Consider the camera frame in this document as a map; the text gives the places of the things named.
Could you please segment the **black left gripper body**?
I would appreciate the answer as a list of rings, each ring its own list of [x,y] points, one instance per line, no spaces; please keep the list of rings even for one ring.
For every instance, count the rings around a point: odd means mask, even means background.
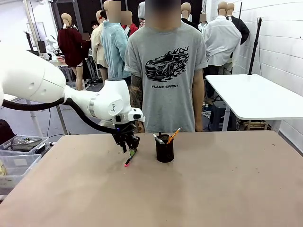
[[[113,138],[117,145],[121,148],[125,144],[129,149],[136,149],[139,146],[140,138],[134,135],[136,126],[133,122],[125,124],[115,124],[117,133],[113,134]]]

